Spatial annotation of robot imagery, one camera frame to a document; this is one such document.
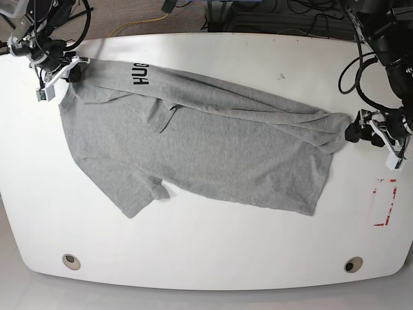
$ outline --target t-shirt sleeve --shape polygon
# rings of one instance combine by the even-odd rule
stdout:
[[[128,218],[153,200],[169,198],[161,179],[136,167],[103,158],[75,159],[75,162]]]

